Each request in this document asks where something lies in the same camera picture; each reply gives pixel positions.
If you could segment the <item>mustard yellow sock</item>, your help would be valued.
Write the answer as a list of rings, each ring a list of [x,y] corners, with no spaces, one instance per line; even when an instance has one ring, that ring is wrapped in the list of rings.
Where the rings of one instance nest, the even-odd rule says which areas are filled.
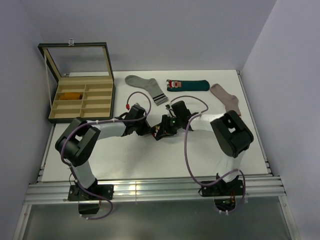
[[[81,100],[82,95],[77,92],[65,92],[60,97],[60,101],[73,101],[73,100]]]

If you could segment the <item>dark green reindeer sock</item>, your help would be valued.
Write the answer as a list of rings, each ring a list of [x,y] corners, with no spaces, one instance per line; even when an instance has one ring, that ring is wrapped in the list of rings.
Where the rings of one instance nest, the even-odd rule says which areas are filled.
[[[206,92],[210,89],[207,80],[166,80],[169,92]]]

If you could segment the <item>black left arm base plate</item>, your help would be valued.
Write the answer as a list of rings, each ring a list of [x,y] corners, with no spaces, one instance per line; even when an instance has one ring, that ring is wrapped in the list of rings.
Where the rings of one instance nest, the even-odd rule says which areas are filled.
[[[112,184],[96,184],[88,188],[87,191],[111,200],[113,198],[114,186]],[[77,202],[97,201],[101,199],[84,192],[77,184],[75,184],[70,186],[67,200],[70,202]]]

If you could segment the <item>aluminium rail frame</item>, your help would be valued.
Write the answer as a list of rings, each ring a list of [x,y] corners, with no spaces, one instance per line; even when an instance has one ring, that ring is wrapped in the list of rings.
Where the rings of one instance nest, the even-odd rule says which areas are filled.
[[[68,201],[70,172],[55,150],[66,129],[55,125],[48,138],[42,178],[27,188],[16,240],[298,240],[286,191],[274,176],[248,104],[238,70],[135,71],[166,81],[207,80],[237,96],[242,120],[254,141],[240,164],[245,196],[237,209],[219,212],[214,197],[202,197],[200,181],[213,181],[223,158],[212,132],[183,130],[155,141],[151,136],[113,137],[98,141],[91,157],[101,185],[113,185],[111,202],[101,202],[99,220],[86,220],[78,202]]]

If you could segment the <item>black compartment box beige lining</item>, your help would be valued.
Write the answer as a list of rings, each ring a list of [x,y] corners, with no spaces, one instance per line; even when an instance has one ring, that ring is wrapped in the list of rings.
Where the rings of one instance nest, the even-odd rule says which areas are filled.
[[[46,76],[57,83],[49,94],[52,124],[74,118],[110,120],[114,115],[115,77],[106,42],[40,43]],[[59,100],[63,93],[79,93],[82,99]]]

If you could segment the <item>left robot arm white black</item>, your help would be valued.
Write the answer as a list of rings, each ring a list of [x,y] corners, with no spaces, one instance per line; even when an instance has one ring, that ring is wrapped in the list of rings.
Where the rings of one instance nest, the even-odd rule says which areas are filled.
[[[143,136],[149,129],[146,110],[136,103],[129,112],[102,124],[81,117],[74,118],[56,141],[55,149],[67,160],[66,164],[77,183],[81,185],[79,194],[86,200],[91,200],[98,193],[98,180],[89,164],[96,142],[111,137],[125,137],[133,132]]]

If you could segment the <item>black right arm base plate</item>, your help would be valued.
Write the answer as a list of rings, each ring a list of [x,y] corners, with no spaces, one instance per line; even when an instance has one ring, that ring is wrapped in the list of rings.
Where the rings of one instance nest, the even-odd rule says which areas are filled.
[[[241,179],[234,179],[230,182],[220,180],[211,186],[202,186],[198,193],[202,197],[232,197],[242,196],[244,192],[244,183]]]

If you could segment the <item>grey striped sock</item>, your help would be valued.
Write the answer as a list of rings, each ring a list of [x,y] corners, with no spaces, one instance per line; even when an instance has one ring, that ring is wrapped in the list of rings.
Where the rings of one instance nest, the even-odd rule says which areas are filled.
[[[168,97],[161,90],[154,78],[145,79],[136,75],[128,75],[124,79],[125,83],[131,87],[143,89],[149,93],[153,102],[159,106],[169,101]]]

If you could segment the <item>taupe sock red cuff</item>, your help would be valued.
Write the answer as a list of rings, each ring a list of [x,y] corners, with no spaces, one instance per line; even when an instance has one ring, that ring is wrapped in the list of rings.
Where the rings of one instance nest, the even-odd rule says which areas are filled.
[[[224,105],[226,112],[235,111],[239,116],[241,116],[239,100],[235,95],[229,94],[218,83],[213,84],[209,90]]]

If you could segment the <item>navy santa sock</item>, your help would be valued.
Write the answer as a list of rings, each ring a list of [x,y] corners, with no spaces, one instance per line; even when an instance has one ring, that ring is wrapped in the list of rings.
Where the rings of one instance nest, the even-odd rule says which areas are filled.
[[[150,131],[156,141],[162,139],[165,136],[165,129],[161,123],[154,125],[150,129]]]

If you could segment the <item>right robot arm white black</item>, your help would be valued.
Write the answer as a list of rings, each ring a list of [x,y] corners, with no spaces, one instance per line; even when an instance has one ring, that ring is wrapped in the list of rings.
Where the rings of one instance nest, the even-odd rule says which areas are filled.
[[[179,129],[185,133],[206,131],[214,133],[215,139],[223,152],[222,160],[217,165],[217,191],[222,195],[229,194],[234,183],[239,179],[240,164],[246,150],[254,140],[252,132],[241,117],[230,110],[222,114],[205,114],[190,112],[184,101],[172,105],[167,104],[168,114],[162,116],[161,123],[155,127],[153,137],[160,140],[178,133]]]

